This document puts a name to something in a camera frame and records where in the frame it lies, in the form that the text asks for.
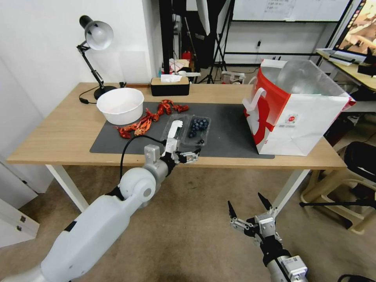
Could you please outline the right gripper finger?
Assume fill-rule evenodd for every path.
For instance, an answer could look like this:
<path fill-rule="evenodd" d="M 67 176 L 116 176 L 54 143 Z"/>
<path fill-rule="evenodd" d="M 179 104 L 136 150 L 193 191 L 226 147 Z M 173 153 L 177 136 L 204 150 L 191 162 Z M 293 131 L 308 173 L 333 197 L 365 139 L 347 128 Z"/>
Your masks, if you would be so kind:
<path fill-rule="evenodd" d="M 230 225 L 235 230 L 242 231 L 243 233 L 244 232 L 249 233 L 250 231 L 252 231 L 253 224 L 238 218 L 231 202 L 227 201 L 227 203 L 228 203 L 228 210 L 229 210 L 229 216 L 230 216 Z"/>
<path fill-rule="evenodd" d="M 266 213 L 270 215 L 271 217 L 273 217 L 274 219 L 276 219 L 278 212 L 279 212 L 278 207 L 273 207 L 270 201 L 267 198 L 265 198 L 260 192 L 258 192 L 257 195 L 262 205 L 265 207 Z"/>

